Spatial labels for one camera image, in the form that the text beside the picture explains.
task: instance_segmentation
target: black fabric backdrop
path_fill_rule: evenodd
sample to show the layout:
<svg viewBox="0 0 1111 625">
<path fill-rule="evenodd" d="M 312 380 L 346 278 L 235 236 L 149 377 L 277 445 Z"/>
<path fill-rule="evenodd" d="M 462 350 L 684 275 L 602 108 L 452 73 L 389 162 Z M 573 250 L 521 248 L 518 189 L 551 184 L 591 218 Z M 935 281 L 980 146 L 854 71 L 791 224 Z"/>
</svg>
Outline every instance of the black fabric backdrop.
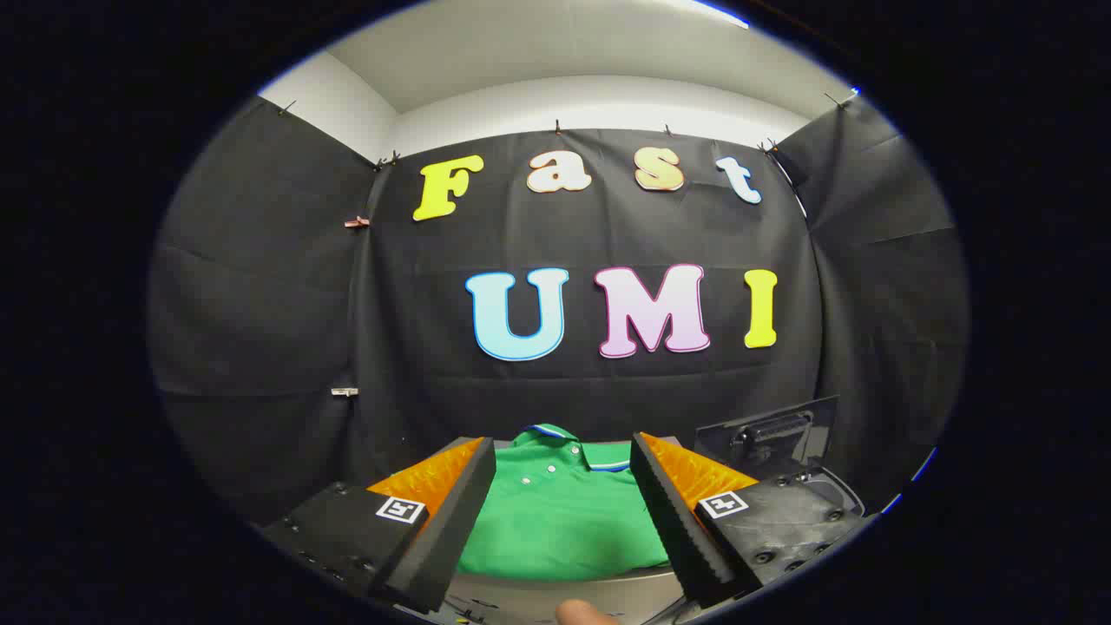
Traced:
<svg viewBox="0 0 1111 625">
<path fill-rule="evenodd" d="M 937 444 L 963 380 L 960 239 L 924 161 L 863 99 L 772 153 L 805 206 L 821 276 L 818 395 L 841 396 L 827 461 L 874 512 Z"/>
<path fill-rule="evenodd" d="M 672 149 L 687 182 L 647 191 L 633 177 L 642 147 Z M 581 191 L 531 191 L 532 157 L 570 150 L 592 182 Z M 421 168 L 479 154 L 481 171 L 446 216 L 413 221 Z M 735 157 L 763 198 L 749 204 L 714 161 Z M 821 301 L 802 212 L 778 167 L 760 150 L 693 137 L 629 130 L 565 130 L 490 137 L 400 159 L 376 183 L 372 225 L 353 278 L 353 333 L 360 414 L 380 471 L 398 471 L 408 448 L 429 454 L 460 435 L 512 438 L 552 423 L 588 441 L 634 431 L 693 444 L 694 429 L 804 402 L 814 393 Z M 668 266 L 703 266 L 702 321 L 710 346 L 689 354 L 642 346 L 628 359 L 599 354 L 605 341 L 604 268 L 627 265 L 654 296 Z M 531 269 L 559 266 L 565 332 L 548 356 L 508 363 L 474 340 L 467 278 L 507 271 L 510 325 L 539 329 Z M 748 350 L 751 291 L 744 271 L 777 273 L 777 343 Z M 399 377 L 382 383 L 383 369 Z M 399 423 L 383 423 L 400 416 Z"/>
<path fill-rule="evenodd" d="M 343 473 L 351 253 L 373 170 L 253 98 L 171 203 L 151 262 L 149 346 L 198 470 L 258 523 Z"/>
<path fill-rule="evenodd" d="M 790 181 L 760 150 L 630 130 L 490 137 L 376 173 L 279 112 L 256 98 L 213 139 L 170 208 L 151 275 L 169 417 L 208 482 L 257 523 L 329 481 L 370 483 L 458 436 L 552 423 L 584 440 L 645 431 L 689 446 L 695 427 L 825 395 L 842 396 L 830 465 L 874 510 L 944 423 L 968 333 L 958 243 L 929 173 L 858 101 L 780 143 Z M 679 155 L 681 189 L 637 184 L 633 153 L 649 145 Z M 591 184 L 529 190 L 530 159 L 551 150 L 580 154 Z M 456 212 L 413 221 L 421 168 L 470 154 L 484 167 Z M 723 157 L 751 171 L 760 203 L 737 196 L 714 164 Z M 343 228 L 356 214 L 371 226 Z M 594 274 L 631 266 L 654 295 L 681 262 L 705 270 L 711 345 L 602 357 Z M 539 327 L 524 278 L 541 266 L 570 271 L 562 343 L 537 361 L 488 356 L 463 282 L 512 273 L 510 324 L 524 336 Z M 779 279 L 768 349 L 744 347 L 750 269 Z M 330 395 L 347 386 L 360 395 Z"/>
</svg>

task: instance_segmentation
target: letter m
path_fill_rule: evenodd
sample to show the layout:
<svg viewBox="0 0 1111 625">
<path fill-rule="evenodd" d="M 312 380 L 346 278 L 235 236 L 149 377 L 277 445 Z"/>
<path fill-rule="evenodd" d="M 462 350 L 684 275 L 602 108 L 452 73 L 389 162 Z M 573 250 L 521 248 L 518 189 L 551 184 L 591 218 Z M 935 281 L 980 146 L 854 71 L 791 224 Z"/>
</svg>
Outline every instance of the letter m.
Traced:
<svg viewBox="0 0 1111 625">
<path fill-rule="evenodd" d="M 671 352 L 700 352 L 710 346 L 702 329 L 702 304 L 698 264 L 674 264 L 663 275 L 660 292 L 653 299 L 637 273 L 628 266 L 603 269 L 594 281 L 605 290 L 609 339 L 601 345 L 607 359 L 627 359 L 637 353 L 629 337 L 629 326 L 637 331 L 649 352 L 655 352 L 663 331 L 671 322 L 671 336 L 664 345 Z"/>
</svg>

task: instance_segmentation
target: white wall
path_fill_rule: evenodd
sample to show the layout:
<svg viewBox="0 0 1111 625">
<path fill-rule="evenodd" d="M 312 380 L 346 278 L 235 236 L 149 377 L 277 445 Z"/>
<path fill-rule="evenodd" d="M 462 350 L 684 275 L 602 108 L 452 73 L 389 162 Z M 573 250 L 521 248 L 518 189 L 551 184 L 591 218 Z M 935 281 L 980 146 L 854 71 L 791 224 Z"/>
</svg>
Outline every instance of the white wall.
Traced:
<svg viewBox="0 0 1111 625">
<path fill-rule="evenodd" d="M 389 158 L 398 112 L 362 78 L 328 52 L 310 57 L 259 95 L 341 141 L 370 161 Z"/>
<path fill-rule="evenodd" d="M 402 155 L 482 137 L 560 128 L 663 130 L 755 147 L 808 119 L 712 87 L 631 75 L 577 75 L 500 84 L 397 117 L 386 152 Z"/>
</svg>

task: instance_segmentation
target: blue collar stripe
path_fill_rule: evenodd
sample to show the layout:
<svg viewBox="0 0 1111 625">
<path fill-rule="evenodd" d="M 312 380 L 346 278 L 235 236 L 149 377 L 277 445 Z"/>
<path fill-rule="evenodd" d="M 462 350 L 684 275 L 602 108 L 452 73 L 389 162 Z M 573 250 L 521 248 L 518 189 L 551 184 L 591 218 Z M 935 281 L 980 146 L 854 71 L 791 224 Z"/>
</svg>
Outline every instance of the blue collar stripe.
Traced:
<svg viewBox="0 0 1111 625">
<path fill-rule="evenodd" d="M 563 436 L 562 434 L 556 432 L 554 430 L 548 430 L 547 427 L 544 427 L 542 425 L 530 425 L 529 427 L 531 427 L 532 430 L 539 432 L 540 434 L 547 434 L 548 436 L 557 436 L 559 438 L 567 438 L 565 436 Z"/>
<path fill-rule="evenodd" d="M 621 463 L 607 463 L 603 465 L 590 465 L 590 471 L 619 472 L 629 468 L 629 461 Z"/>
</svg>

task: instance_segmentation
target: green polo shirt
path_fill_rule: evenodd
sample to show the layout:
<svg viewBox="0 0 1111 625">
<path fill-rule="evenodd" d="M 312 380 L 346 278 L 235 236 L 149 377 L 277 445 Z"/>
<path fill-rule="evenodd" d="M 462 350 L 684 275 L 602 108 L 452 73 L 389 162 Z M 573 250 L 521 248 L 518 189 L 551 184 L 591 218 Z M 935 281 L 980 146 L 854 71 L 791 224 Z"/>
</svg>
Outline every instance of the green polo shirt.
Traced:
<svg viewBox="0 0 1111 625">
<path fill-rule="evenodd" d="M 631 443 L 581 443 L 548 424 L 494 452 L 497 472 L 459 571 L 589 581 L 668 564 L 629 471 Z"/>
</svg>

